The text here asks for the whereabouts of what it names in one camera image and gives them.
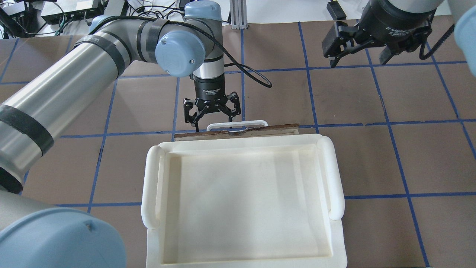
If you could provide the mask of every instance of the floor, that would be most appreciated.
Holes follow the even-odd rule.
[[[346,212],[349,268],[472,268],[476,262],[476,78],[451,37],[426,61],[404,53],[387,66],[381,49],[350,55],[329,69],[320,43],[331,22],[224,28],[225,47],[262,70],[272,89],[228,69],[239,120],[299,123],[336,147]],[[435,18],[436,40],[452,24]],[[0,101],[72,48],[80,36],[0,41]],[[133,63],[25,177],[23,196],[87,211],[111,223],[144,267],[140,202],[148,149],[191,132],[181,99],[188,78]],[[208,123],[225,121],[213,114]]]

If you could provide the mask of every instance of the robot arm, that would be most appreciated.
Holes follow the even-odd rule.
[[[194,2],[186,8],[186,21],[222,42],[218,4]],[[198,69],[202,83],[212,78],[224,84],[223,52],[197,30],[133,17],[102,18],[96,28],[0,104],[0,190],[19,193],[30,167],[132,61],[158,63],[177,77]]]
[[[324,57],[330,58],[331,68],[334,68],[342,57],[369,47],[386,47],[380,54],[381,64],[386,64],[402,52],[413,52],[426,44],[428,35],[432,32],[431,20],[442,2],[443,0],[369,0],[357,25],[349,27],[341,21],[334,24],[322,42]],[[471,22],[471,18],[476,15],[476,0],[451,0],[450,6],[458,21],[456,40],[465,51],[473,74],[476,75],[476,58],[469,50],[470,44],[474,44],[474,37],[471,41],[474,34],[470,33],[475,30],[476,23]]]

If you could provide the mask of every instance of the black tape band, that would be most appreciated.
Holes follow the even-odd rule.
[[[137,46],[137,53],[139,54],[140,59],[143,62],[148,62],[146,59],[144,59],[144,55],[142,55],[142,48],[140,47],[140,39],[142,38],[142,30],[144,29],[144,26],[148,23],[148,21],[144,21],[140,26],[139,30],[137,31],[137,36],[136,36],[136,46]]]
[[[19,194],[23,190],[23,185],[2,167],[0,167],[0,185],[14,194]]]
[[[205,59],[204,62],[216,62],[218,60],[221,60],[223,58],[223,54],[219,57],[213,58],[213,59]]]
[[[126,42],[124,42],[124,40],[122,40],[121,37],[117,36],[116,34],[110,32],[110,31],[101,30],[100,32],[105,32],[108,35],[116,38],[124,46],[124,48],[127,51],[127,54],[129,55],[129,65],[130,65],[132,63],[132,54],[130,53],[129,47],[127,47],[127,45],[126,45]]]
[[[148,32],[148,37],[146,41],[146,50],[149,54],[149,58],[153,63],[157,63],[155,59],[155,48],[157,47],[157,42],[159,41],[160,32],[162,27],[164,27],[169,21],[168,20],[156,20],[151,24],[151,27]]]
[[[113,42],[107,40],[104,37],[100,37],[97,35],[86,35],[85,37],[77,41],[74,44],[74,47],[77,47],[78,45],[82,43],[95,44],[98,47],[100,47],[102,50],[104,50],[104,52],[106,52],[116,64],[116,67],[118,69],[118,78],[126,69],[126,65],[124,63],[122,54],[119,52],[119,50],[117,49],[116,45]]]
[[[43,125],[17,108],[0,104],[0,121],[30,137],[43,155],[54,144],[53,137]]]

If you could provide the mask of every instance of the metal post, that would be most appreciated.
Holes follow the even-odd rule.
[[[248,29],[246,18],[246,0],[230,0],[232,29]]]

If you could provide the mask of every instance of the brown floor tile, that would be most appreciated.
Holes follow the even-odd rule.
[[[448,28],[454,24],[453,16],[435,16],[433,19],[433,33],[428,37],[428,43],[430,47],[436,44],[436,42],[445,34]],[[454,61],[465,61],[466,58],[458,47],[455,41],[455,35],[452,34],[438,51],[435,52],[435,59],[437,62],[454,62]]]
[[[144,268],[147,255],[147,229],[139,206],[93,207],[91,214],[111,224],[126,246],[128,268]]]
[[[172,130],[176,88],[175,77],[119,79],[108,132]]]
[[[225,49],[237,60],[241,62],[241,31],[233,30],[230,26],[223,26],[223,46]],[[226,56],[225,64],[231,63],[231,60]],[[230,66],[225,68],[226,71],[236,71],[238,68],[236,66]]]
[[[459,117],[476,118],[476,78],[469,71],[468,65],[442,64],[439,68],[458,109]]]
[[[0,76],[5,69],[13,47],[15,46],[15,41],[15,39],[0,40]]]
[[[66,53],[69,36],[22,38],[2,82],[31,81]]]
[[[299,128],[299,134],[316,134],[316,129],[314,127]]]
[[[114,84],[105,89],[84,110],[63,135],[103,134]]]
[[[466,122],[466,130],[468,131],[469,137],[473,143],[473,146],[476,146],[476,122]]]
[[[354,26],[355,20],[344,21],[350,26]],[[330,66],[329,59],[324,58],[322,51],[322,41],[334,25],[333,21],[308,21],[301,23],[304,44],[306,45],[307,62],[309,67]],[[339,61],[338,66],[368,65],[365,51],[347,55]]]
[[[433,65],[375,68],[390,121],[456,119]]]
[[[471,268],[476,262],[476,196],[413,198],[430,266]]]
[[[345,195],[405,193],[387,126],[326,127],[319,133],[334,143]]]
[[[134,61],[121,76],[167,74],[157,63]]]
[[[269,125],[314,125],[306,71],[264,75],[273,83],[272,88],[245,77],[246,120],[265,120]]]
[[[384,122],[370,68],[311,70],[319,124]]]
[[[242,103],[243,98],[241,97],[241,74],[240,73],[228,73],[225,74],[225,89],[226,94],[230,94],[235,91],[238,94],[240,103]],[[183,111],[183,99],[195,99],[195,85],[193,80],[188,77],[183,77],[180,79],[180,87],[178,93],[178,103],[177,103],[177,126],[176,130],[195,130],[190,123],[185,123],[184,111]],[[190,111],[192,115],[197,108],[195,107]],[[241,114],[233,118],[233,121],[241,121]],[[209,124],[212,123],[223,123],[228,122],[228,116],[224,113],[209,113],[206,114],[198,122],[200,129],[206,129]]]
[[[89,202],[102,138],[59,139],[28,174],[23,195],[48,204]]]
[[[461,124],[392,126],[410,193],[476,191],[476,160]]]
[[[306,66],[297,23],[250,24],[244,39],[244,64],[253,69]]]
[[[373,65],[380,65],[380,53],[383,51],[385,47],[380,48],[369,48],[368,53],[370,54],[370,58],[372,59]],[[398,64],[398,63],[420,63],[420,62],[433,62],[431,58],[422,61],[419,57],[420,49],[418,48],[415,52],[408,53],[402,52],[400,55],[394,56],[388,64]]]
[[[424,267],[406,198],[346,200],[348,268]]]
[[[0,103],[6,101],[26,84],[0,85]]]
[[[107,137],[93,202],[140,202],[147,152],[171,138],[170,134]]]

